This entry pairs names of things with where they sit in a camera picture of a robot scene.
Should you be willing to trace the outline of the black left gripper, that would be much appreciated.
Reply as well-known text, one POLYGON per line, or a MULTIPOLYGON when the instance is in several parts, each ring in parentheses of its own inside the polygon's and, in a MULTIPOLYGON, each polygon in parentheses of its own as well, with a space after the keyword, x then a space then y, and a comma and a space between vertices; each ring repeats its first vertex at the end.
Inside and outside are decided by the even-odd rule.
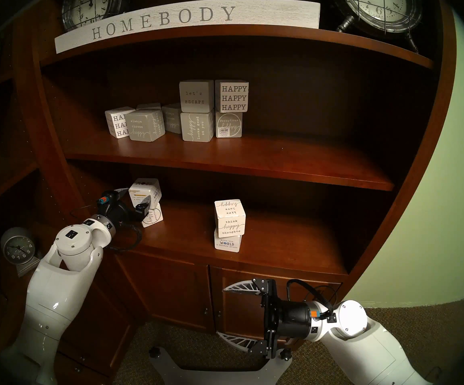
POLYGON ((99 215, 105 216, 118 229, 122 222, 141 222, 148 215, 150 203, 140 203, 135 210, 128 208, 121 200, 128 194, 129 188, 105 191, 99 198, 99 215))

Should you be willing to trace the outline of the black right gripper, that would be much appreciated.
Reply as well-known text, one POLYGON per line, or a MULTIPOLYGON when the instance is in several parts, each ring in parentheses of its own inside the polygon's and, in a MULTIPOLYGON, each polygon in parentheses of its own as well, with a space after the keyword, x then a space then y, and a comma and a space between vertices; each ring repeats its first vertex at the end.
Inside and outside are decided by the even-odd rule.
POLYGON ((306 302, 282 300, 273 279, 239 281, 223 288, 224 293, 262 294, 264 339, 257 340, 217 332, 229 346, 248 354, 276 357, 280 337, 305 339, 311 331, 311 308, 306 302))

